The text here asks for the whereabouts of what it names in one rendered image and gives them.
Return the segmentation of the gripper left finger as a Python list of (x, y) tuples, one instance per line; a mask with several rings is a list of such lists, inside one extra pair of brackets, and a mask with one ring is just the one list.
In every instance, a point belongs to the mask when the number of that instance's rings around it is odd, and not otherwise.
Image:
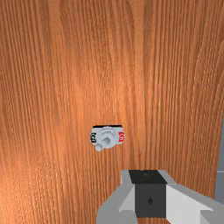
[(128, 170), (121, 171), (120, 185), (98, 209), (97, 224), (138, 224), (135, 186)]

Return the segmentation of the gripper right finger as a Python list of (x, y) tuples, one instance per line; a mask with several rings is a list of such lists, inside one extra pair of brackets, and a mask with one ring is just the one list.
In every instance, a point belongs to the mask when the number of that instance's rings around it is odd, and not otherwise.
[(178, 184), (165, 170), (149, 170), (151, 182), (159, 185), (149, 197), (149, 217), (171, 224), (224, 224), (224, 205)]

